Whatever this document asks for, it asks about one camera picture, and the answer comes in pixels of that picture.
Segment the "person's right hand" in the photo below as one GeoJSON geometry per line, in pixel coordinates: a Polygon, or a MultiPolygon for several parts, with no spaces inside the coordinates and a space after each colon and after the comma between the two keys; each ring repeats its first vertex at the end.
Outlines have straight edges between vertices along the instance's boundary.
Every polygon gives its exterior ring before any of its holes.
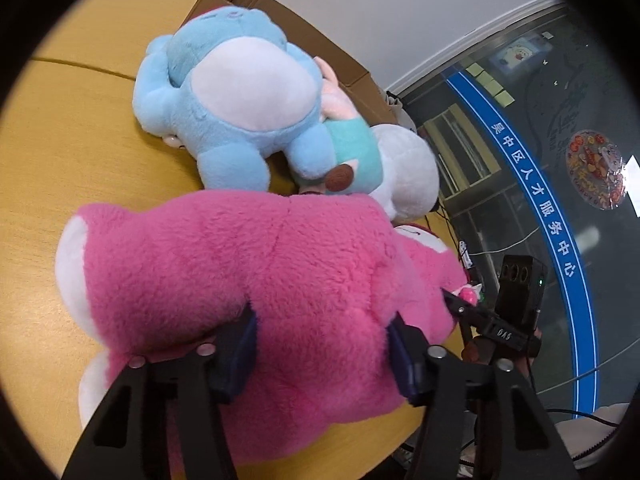
{"type": "Polygon", "coordinates": [[[464,362],[482,365],[494,364],[498,359],[507,359],[529,381],[533,390],[537,390],[533,376],[534,358],[514,353],[508,348],[497,347],[491,340],[483,336],[476,336],[465,345],[461,352],[461,359],[464,362]]]}

